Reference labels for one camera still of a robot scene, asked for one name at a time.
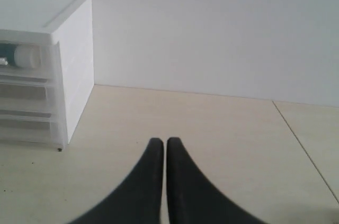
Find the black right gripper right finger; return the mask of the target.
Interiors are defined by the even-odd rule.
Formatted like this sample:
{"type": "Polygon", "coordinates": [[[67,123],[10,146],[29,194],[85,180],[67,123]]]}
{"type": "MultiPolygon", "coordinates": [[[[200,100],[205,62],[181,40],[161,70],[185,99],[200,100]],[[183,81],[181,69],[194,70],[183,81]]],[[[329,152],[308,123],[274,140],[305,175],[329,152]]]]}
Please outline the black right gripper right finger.
{"type": "Polygon", "coordinates": [[[170,223],[264,223],[221,193],[177,137],[167,141],[166,194],[170,223]]]}

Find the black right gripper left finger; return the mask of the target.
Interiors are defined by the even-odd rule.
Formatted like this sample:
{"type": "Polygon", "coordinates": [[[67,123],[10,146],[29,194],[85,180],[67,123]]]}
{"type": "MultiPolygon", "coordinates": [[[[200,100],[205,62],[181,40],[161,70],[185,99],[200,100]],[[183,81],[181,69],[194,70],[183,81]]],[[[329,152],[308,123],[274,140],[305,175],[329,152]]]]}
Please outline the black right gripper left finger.
{"type": "Polygon", "coordinates": [[[127,177],[72,223],[161,223],[164,143],[151,138],[127,177]]]}

